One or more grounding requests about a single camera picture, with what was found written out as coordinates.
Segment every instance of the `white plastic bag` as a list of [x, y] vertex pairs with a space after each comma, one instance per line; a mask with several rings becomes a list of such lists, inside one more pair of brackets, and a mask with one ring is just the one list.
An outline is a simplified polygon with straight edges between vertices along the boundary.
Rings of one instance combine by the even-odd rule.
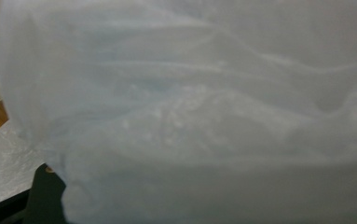
[[74, 223], [357, 223], [357, 1], [5, 0], [0, 90]]

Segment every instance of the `translucent plastic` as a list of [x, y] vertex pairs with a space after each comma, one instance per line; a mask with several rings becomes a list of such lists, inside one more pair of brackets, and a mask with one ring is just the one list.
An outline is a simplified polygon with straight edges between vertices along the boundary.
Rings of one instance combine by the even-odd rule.
[[6, 0], [0, 89], [74, 223], [357, 223], [357, 1]]

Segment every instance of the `white surface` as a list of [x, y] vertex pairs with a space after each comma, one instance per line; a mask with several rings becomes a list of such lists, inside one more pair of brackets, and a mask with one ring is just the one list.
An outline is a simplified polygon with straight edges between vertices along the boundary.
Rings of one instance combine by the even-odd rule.
[[4, 124], [0, 128], [0, 202], [29, 189], [42, 163], [39, 153], [18, 138], [12, 123]]
[[356, 0], [1, 12], [4, 101], [69, 221], [357, 223]]

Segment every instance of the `crumpled plastic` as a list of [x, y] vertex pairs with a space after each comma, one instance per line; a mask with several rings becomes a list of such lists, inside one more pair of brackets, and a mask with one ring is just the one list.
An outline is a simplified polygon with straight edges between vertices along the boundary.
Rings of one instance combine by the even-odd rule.
[[6, 0], [0, 90], [74, 223], [357, 223], [357, 1]]
[[41, 154], [20, 139], [17, 130], [10, 120], [0, 128], [0, 202], [29, 189], [43, 163]]

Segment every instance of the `plastic bag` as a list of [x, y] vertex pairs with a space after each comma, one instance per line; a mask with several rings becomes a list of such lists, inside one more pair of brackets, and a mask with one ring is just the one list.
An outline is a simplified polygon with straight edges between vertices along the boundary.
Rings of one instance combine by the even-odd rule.
[[357, 223], [357, 1], [3, 1], [0, 90], [74, 223]]

